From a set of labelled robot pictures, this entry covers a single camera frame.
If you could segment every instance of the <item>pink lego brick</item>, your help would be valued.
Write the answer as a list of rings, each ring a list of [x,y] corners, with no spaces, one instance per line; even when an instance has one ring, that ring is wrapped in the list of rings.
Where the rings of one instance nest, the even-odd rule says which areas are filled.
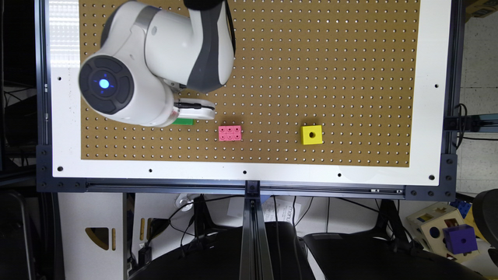
[[[219,126],[218,139],[220,141],[240,141],[242,139],[240,125]]]

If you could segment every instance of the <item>yellow block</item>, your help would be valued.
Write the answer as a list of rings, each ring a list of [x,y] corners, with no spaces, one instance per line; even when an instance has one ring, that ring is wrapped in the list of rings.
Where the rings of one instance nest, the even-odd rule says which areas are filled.
[[[314,145],[322,144],[321,125],[310,125],[301,127],[301,144]]]
[[[470,207],[470,209],[468,210],[468,213],[467,215],[465,216],[465,219],[464,219],[465,223],[471,227],[474,228],[474,232],[475,232],[475,235],[486,241],[487,240],[484,238],[484,236],[482,235],[482,233],[479,231],[479,228],[477,227],[477,225],[475,224],[475,220],[474,220],[474,212],[472,211],[472,206]]]

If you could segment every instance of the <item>yellow cube with hole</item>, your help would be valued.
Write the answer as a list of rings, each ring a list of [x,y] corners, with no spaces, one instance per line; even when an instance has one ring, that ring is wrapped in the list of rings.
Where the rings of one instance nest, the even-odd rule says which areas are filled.
[[[310,125],[301,127],[301,144],[321,144],[321,125]]]

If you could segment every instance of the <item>metal frame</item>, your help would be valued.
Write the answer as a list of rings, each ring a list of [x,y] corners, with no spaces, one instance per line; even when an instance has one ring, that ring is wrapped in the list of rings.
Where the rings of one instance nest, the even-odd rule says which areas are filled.
[[[161,180],[97,179],[52,176],[50,65],[47,64],[47,0],[37,3],[37,83],[39,145],[37,146],[37,190],[54,192],[163,192],[244,194],[244,180]],[[461,58],[465,8],[462,0],[452,1],[450,45],[448,48],[447,85],[444,116],[455,115],[459,103]],[[452,201],[456,189],[457,156],[454,148],[457,132],[442,131],[440,182],[438,186],[374,184],[306,184],[261,181],[261,194],[306,195],[347,198],[384,198],[419,201]]]

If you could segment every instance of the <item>toy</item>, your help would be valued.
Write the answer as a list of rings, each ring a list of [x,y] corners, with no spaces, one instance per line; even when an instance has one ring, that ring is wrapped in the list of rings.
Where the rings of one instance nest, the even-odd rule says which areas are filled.
[[[469,225],[452,226],[443,229],[446,248],[453,254],[463,254],[477,250],[474,228]]]
[[[468,210],[471,208],[471,204],[465,201],[461,201],[457,199],[456,201],[453,201],[450,203],[451,206],[458,208],[458,211],[460,211],[461,217],[465,219],[467,216]]]
[[[321,125],[310,125],[301,127],[301,144],[315,145],[322,143]]]
[[[458,263],[480,254],[478,250],[465,252],[466,254],[454,254],[447,249],[443,229],[465,224],[460,212],[453,206],[439,202],[406,218],[413,229],[414,238],[435,254]]]
[[[218,127],[218,140],[220,141],[240,141],[242,139],[242,129],[240,125],[229,125]]]
[[[471,227],[473,227],[473,228],[474,228],[475,235],[476,235],[478,238],[480,238],[480,239],[482,239],[482,240],[484,240],[484,241],[486,241],[486,242],[487,242],[486,238],[484,238],[483,234],[481,233],[481,231],[479,230],[479,228],[478,228],[478,227],[477,227],[477,225],[475,224],[475,220],[474,220],[474,213],[472,212],[472,206],[471,206],[471,208],[468,210],[468,213],[467,213],[467,216],[466,216],[466,217],[465,217],[465,219],[464,219],[464,222],[465,222],[467,225],[469,225],[469,226],[471,226]]]

